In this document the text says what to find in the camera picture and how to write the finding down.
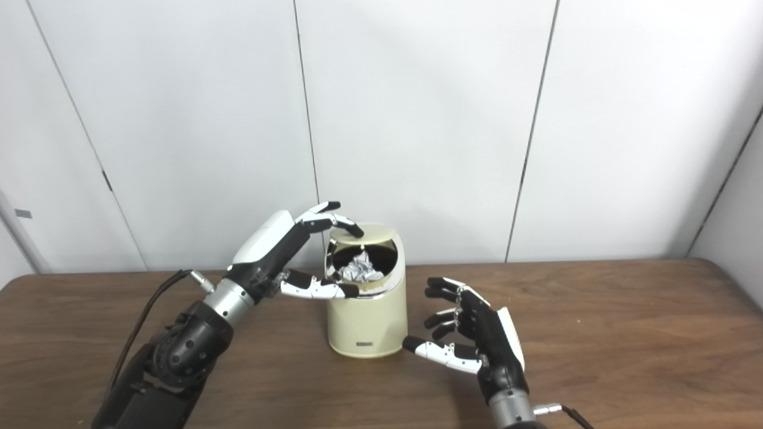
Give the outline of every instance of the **black cable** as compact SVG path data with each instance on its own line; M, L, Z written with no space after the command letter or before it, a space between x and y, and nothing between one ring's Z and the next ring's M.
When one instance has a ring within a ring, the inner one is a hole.
M562 411L567 413L568 416L578 424L580 424L584 429L594 429L593 426L591 426L590 423L588 423L583 416L580 415L580 413L575 410L574 408L569 408L565 405L562 405Z
M146 306L143 307L143 312L141 312L140 316L138 316L138 320L135 323L135 327L133 327L133 331L130 332L130 336L127 337L127 342L124 344L122 352L119 353L117 364L114 366L114 371L111 373L111 378L108 380L108 384L106 385L106 395L104 395L104 399L117 384L119 372L122 370L122 365L124 365L124 360L127 358L127 353L130 351L130 347L132 347L133 342L135 341L135 337L137 337L138 332L140 332L140 328L143 326L144 321L146 321L146 318L148 317L148 314L151 311L154 303L156 303L156 300L159 299L159 296L166 292L170 286L174 285L190 273L190 269L180 269L177 273L172 274L172 276L165 280L164 283L159 285L159 288L156 290L156 292L153 293L153 296L151 296L151 299L148 300Z

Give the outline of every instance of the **trash can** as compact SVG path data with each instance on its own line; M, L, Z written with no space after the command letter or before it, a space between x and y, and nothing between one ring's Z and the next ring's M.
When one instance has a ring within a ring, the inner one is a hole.
M357 285L360 293L357 298L328 301L329 345L350 357L387 356L401 349L408 333L403 242L390 227L361 228L365 233L360 238L341 229L331 231L326 277ZM351 270L367 269L369 263L374 272L370 275Z

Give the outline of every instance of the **black robotic arm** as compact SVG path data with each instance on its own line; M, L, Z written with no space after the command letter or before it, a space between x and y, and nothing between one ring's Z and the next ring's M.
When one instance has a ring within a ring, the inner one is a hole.
M185 426L217 358L230 346L233 328L254 305L279 291L302 298L352 298L354 285L291 270L286 263L307 243L311 234L341 227L355 237L362 229L355 222L327 213L339 202L324 202L293 219L278 211L255 232L233 258L223 279L213 285L196 271L181 270L159 287L150 304L171 284L191 275L207 292L175 322L143 345L124 371L119 367L105 400L95 416L93 429L181 429ZM131 334L140 329L147 309Z

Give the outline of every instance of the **fingertip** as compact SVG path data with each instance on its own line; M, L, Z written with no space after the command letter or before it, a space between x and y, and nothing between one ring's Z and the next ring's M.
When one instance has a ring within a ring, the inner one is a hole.
M358 298L360 296L360 289L355 285L338 284L339 289L342 289L345 298Z
M324 211L337 210L338 208L341 208L341 207L342 207L342 203L340 203L338 201L329 201L327 203L326 208L324 209Z
M411 335L407 335L403 339L403 348L405 350L408 350L409 352L416 353L416 349L421 345L426 343L427 341L423 338L419 337L412 337Z

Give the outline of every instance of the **prosthetic hand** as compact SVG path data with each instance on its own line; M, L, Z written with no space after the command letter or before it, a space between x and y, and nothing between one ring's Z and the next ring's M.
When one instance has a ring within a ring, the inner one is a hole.
M190 274L208 295L143 345L117 378L129 349L125 347L92 427L180 429L217 358L230 345L233 327L263 298L271 298L279 290L302 298L356 297L359 290L354 285L316 279L294 270L282 272L313 233L340 227L362 237L363 231L355 222L326 213L339 207L339 202L324 202L296 219L288 211L276 212L236 253L233 265L216 286L199 272L188 270L178 271L162 284L141 315L128 345L153 301L174 282Z
M432 277L427 284L429 287L424 290L427 297L443 298L459 306L439 311L424 321L427 329L437 327L432 332L434 341L409 336L403 341L403 348L449 368L476 374L498 429L546 429L536 421L536 416L555 411L579 416L575 410L559 404L535 408L530 405L522 347L506 307L493 310L474 289L455 280ZM439 341L455 331L474 341L475 346Z

